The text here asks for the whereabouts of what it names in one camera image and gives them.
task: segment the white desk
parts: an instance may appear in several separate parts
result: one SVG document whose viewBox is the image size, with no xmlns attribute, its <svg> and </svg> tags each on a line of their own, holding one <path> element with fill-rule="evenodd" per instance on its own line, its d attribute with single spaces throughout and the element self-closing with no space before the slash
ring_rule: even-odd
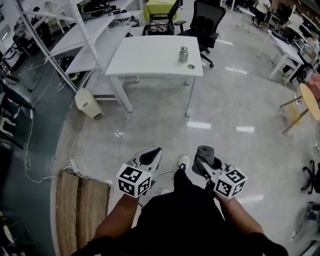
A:
<svg viewBox="0 0 320 256">
<path fill-rule="evenodd" d="M 260 48 L 259 53 L 257 55 L 258 58 L 260 57 L 267 41 L 269 41 L 271 43 L 272 47 L 277 52 L 276 57 L 274 58 L 273 62 L 276 61 L 278 56 L 281 56 L 280 61 L 278 62 L 278 64 L 275 66 L 275 68 L 273 69 L 273 71 L 269 75 L 269 77 L 268 77 L 269 80 L 271 80 L 274 77 L 274 75 L 282 67 L 282 65 L 287 64 L 292 67 L 295 65 L 292 63 L 291 60 L 298 62 L 298 65 L 295 67 L 293 72 L 291 72 L 291 74 L 289 75 L 287 80 L 284 81 L 283 84 L 285 85 L 304 62 L 299 57 L 297 50 L 292 45 L 287 44 L 287 43 L 281 41 L 280 39 L 276 38 L 274 35 L 272 35 L 271 30 L 269 30 L 269 29 L 268 29 L 268 34 L 267 34 L 263 44 L 261 45 L 261 48 Z"/>
<path fill-rule="evenodd" d="M 186 46 L 189 52 L 186 63 L 178 60 L 182 46 Z M 129 112 L 133 111 L 133 107 L 119 77 L 178 76 L 187 77 L 186 84 L 189 84 L 188 81 L 192 79 L 190 98 L 185 113 L 189 117 L 189 106 L 196 78 L 204 76 L 198 40 L 196 37 L 174 35 L 126 37 L 116 50 L 105 75 L 110 77 L 116 92 Z"/>
<path fill-rule="evenodd" d="M 254 15 L 251 11 L 249 10 L 246 10 L 244 8 L 239 8 L 239 10 L 242 12 L 242 20 L 238 22 L 237 25 L 235 25 L 235 27 L 237 28 L 238 25 L 242 22 L 242 27 L 244 26 L 245 24 L 245 17 L 247 18 L 247 21 L 248 21 L 248 33 L 250 33 L 250 20 L 251 20 L 251 17 L 256 17 L 256 15 Z"/>
</svg>

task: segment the gray floor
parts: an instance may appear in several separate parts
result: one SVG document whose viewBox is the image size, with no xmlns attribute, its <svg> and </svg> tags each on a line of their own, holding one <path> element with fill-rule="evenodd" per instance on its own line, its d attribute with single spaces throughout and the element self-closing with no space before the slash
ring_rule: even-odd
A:
<svg viewBox="0 0 320 256">
<path fill-rule="evenodd" d="M 50 83 L 54 68 L 47 63 L 21 76 L 18 73 L 27 70 L 31 64 L 33 66 L 39 65 L 43 59 L 44 55 L 41 52 L 27 57 L 14 73 L 24 85 L 33 89 L 37 84 L 33 81 L 33 77 L 41 68 L 37 76 L 41 77 L 41 81 L 33 92 L 27 92 L 20 85 L 12 86 L 31 104 Z M 59 83 L 60 79 L 56 73 L 52 85 L 34 106 L 33 130 L 28 151 L 28 159 L 31 161 L 32 168 L 28 174 L 36 181 L 52 174 L 57 143 L 74 96 L 74 92 L 68 86 L 58 92 L 57 86 Z M 15 123 L 16 127 L 12 129 L 14 139 L 23 145 L 27 142 L 31 129 L 29 110 L 21 108 Z M 55 252 L 50 224 L 51 181 L 34 183 L 28 180 L 24 173 L 25 156 L 25 150 L 12 146 L 11 164 L 1 191 L 1 211 L 11 223 L 22 221 L 25 224 L 26 228 L 22 224 L 15 229 L 14 234 L 16 239 L 23 242 L 30 243 L 33 240 L 34 244 L 29 246 L 32 255 L 53 256 Z M 32 240 L 28 236 L 27 229 L 32 236 Z"/>
<path fill-rule="evenodd" d="M 185 0 L 178 20 L 187 20 L 186 28 L 192 14 L 193 1 Z M 228 10 L 219 25 L 221 38 L 208 55 L 215 66 L 203 68 L 204 77 L 194 89 L 191 117 L 185 117 L 190 86 L 185 85 L 184 78 L 141 77 L 140 83 L 128 78 L 124 88 L 133 113 L 115 101 L 101 101 L 104 117 L 92 121 L 74 107 L 62 130 L 54 169 L 68 165 L 71 146 L 77 139 L 85 143 L 84 166 L 88 173 L 113 183 L 122 163 L 138 150 L 154 146 L 163 149 L 156 173 L 160 174 L 175 170 L 180 154 L 189 155 L 193 161 L 199 145 L 214 147 L 248 176 L 244 191 L 237 196 L 245 209 L 270 239 L 284 245 L 290 255 L 298 256 L 318 229 L 316 223 L 304 222 L 300 234 L 290 243 L 303 220 L 306 202 L 319 201 L 316 194 L 308 196 L 300 190 L 307 179 L 302 167 L 310 159 L 319 162 L 313 152 L 317 123 L 308 113 L 289 134 L 282 135 L 291 119 L 288 109 L 279 106 L 294 98 L 295 85 L 283 86 L 279 73 L 268 80 L 274 68 L 270 61 L 275 57 L 272 47 L 268 45 L 257 58 L 267 34 L 255 27 L 250 33 L 245 27 L 236 28 L 241 18 L 240 13 Z M 304 105 L 293 106 L 297 112 L 305 109 Z M 188 126 L 189 122 L 205 123 L 207 128 L 192 127 L 192 123 Z M 238 131 L 239 127 L 254 127 L 254 132 Z M 82 155 L 82 145 L 78 144 L 73 156 L 81 163 Z M 190 169 L 187 175 L 195 184 L 205 185 L 205 180 Z M 172 173 L 159 177 L 140 202 L 146 204 L 163 188 L 172 190 L 172 177 Z M 111 192 L 109 210 L 121 195 L 118 190 Z"/>
</svg>

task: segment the polished floor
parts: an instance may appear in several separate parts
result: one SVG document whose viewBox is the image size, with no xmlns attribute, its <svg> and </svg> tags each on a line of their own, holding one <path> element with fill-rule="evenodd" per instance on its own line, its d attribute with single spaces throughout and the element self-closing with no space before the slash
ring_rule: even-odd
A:
<svg viewBox="0 0 320 256">
<path fill-rule="evenodd" d="M 185 0 L 178 15 L 178 20 L 187 21 L 188 28 L 193 1 Z M 88 173 L 113 184 L 122 163 L 144 148 L 163 149 L 158 175 L 174 171 L 180 154 L 187 154 L 192 162 L 199 145 L 211 146 L 248 176 L 244 191 L 237 196 L 245 209 L 270 239 L 285 246 L 290 255 L 298 256 L 318 229 L 315 222 L 305 221 L 290 243 L 294 230 L 302 223 L 306 202 L 320 201 L 316 194 L 301 192 L 307 179 L 303 166 L 311 159 L 319 162 L 313 152 L 317 123 L 308 113 L 289 134 L 282 134 L 292 121 L 292 111 L 279 106 L 294 98 L 296 87 L 283 86 L 279 73 L 268 80 L 274 68 L 272 47 L 266 46 L 257 58 L 267 34 L 255 27 L 250 33 L 245 27 L 236 28 L 241 18 L 242 14 L 227 10 L 219 25 L 221 38 L 208 55 L 214 68 L 203 67 L 204 77 L 194 88 L 191 117 L 185 116 L 191 87 L 185 85 L 184 78 L 141 77 L 140 83 L 134 83 L 134 78 L 129 77 L 124 89 L 133 113 L 115 101 L 100 101 L 104 116 L 92 121 L 74 107 L 62 129 L 54 168 L 68 165 L 75 140 L 85 143 L 84 166 Z M 304 108 L 291 106 L 295 114 Z M 77 162 L 81 163 L 82 154 L 79 143 L 73 152 Z M 204 178 L 191 169 L 187 175 L 195 184 L 205 185 Z M 160 176 L 141 197 L 141 204 L 145 205 L 161 189 L 172 190 L 172 178 L 173 173 Z M 109 210 L 121 195 L 119 190 L 111 192 Z"/>
</svg>

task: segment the black chair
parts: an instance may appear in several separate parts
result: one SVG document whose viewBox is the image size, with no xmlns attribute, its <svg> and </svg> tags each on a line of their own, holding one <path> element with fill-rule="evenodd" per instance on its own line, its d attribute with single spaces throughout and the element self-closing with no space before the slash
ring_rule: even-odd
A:
<svg viewBox="0 0 320 256">
<path fill-rule="evenodd" d="M 221 7 L 219 1 L 196 0 L 194 2 L 193 18 L 190 29 L 184 31 L 183 24 L 185 20 L 175 22 L 174 25 L 180 26 L 181 33 L 178 36 L 196 37 L 200 52 L 210 53 L 209 48 L 215 46 L 219 34 L 216 33 L 217 27 L 226 14 L 226 9 Z M 201 57 L 210 63 L 213 68 L 213 62 L 200 53 Z"/>
<path fill-rule="evenodd" d="M 306 182 L 306 184 L 301 188 L 301 191 L 306 190 L 311 185 L 311 190 L 308 191 L 308 195 L 311 195 L 313 190 L 316 193 L 320 193 L 320 163 L 318 163 L 318 171 L 315 174 L 315 161 L 310 161 L 310 168 L 307 166 L 303 167 L 303 171 L 307 170 L 310 175 L 310 179 Z"/>
<path fill-rule="evenodd" d="M 174 5 L 172 6 L 169 13 L 158 13 L 158 14 L 150 14 L 149 21 L 150 23 L 154 23 L 156 21 L 163 22 L 165 24 L 148 24 L 144 26 L 142 35 L 143 36 L 156 36 L 156 35 L 169 35 L 173 36 L 175 34 L 175 28 L 173 24 L 173 18 L 180 7 L 180 0 L 176 0 Z M 150 31 L 148 30 L 150 27 L 162 27 L 166 28 L 166 32 L 162 31 Z"/>
</svg>

